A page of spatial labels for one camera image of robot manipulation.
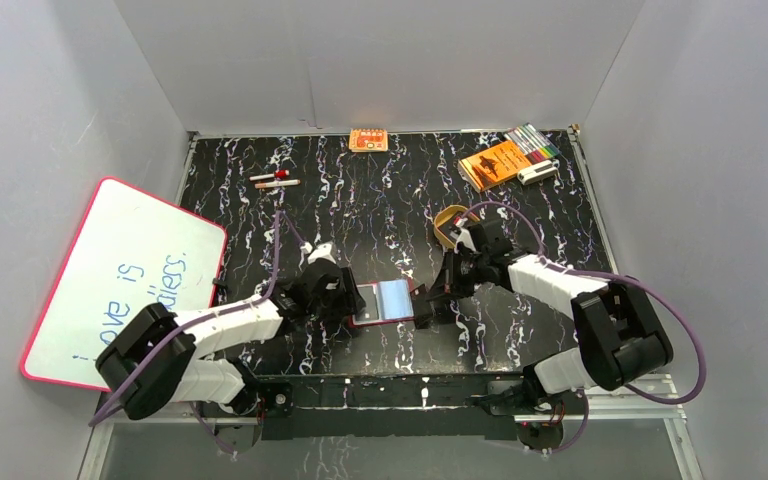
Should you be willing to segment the black VIP credit card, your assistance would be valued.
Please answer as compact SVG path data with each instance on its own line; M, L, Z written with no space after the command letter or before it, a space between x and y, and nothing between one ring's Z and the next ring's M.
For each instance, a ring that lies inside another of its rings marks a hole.
M378 285L365 284L358 287L363 300L363 306L354 316L355 325L371 325L381 320L381 309L378 300Z

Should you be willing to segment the red leather card holder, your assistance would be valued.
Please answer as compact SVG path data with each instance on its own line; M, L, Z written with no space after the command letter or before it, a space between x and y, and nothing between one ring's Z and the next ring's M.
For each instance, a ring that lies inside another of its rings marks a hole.
M381 309L381 320L371 325L355 325L354 316L350 316L348 323L353 328L361 328L389 323L406 322L413 320L413 308L411 306L410 291L414 284L410 279L394 279L367 284L378 285L378 300Z

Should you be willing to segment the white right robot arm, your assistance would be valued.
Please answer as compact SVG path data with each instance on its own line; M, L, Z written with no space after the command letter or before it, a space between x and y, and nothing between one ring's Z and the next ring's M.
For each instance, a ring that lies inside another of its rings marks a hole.
M576 347L524 369L514 391L531 411L550 413L566 391L616 390L672 361L672 344L641 288L566 271L533 246L517 246L498 220L460 217L453 231L454 246L445 251L434 283L413 292L418 318L489 283L534 297L574 322Z

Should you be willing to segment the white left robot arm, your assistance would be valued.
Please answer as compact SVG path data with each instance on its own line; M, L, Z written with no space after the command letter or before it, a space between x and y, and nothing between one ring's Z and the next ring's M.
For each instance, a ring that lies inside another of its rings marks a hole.
M310 317L342 321L366 306L350 268L318 259L264 295L202 310L173 312L148 304L97 356L95 368L112 393L93 418L121 409L131 420L169 403L210 402L235 416L257 407L261 388L238 360L215 353L286 335Z

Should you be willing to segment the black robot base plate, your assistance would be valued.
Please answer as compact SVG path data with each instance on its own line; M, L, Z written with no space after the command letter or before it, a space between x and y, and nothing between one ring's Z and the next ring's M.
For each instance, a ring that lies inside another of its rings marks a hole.
M239 410L195 410L218 427L251 423L263 440L309 437L452 437L559 446L582 395L534 399L518 373L404 376L260 376Z

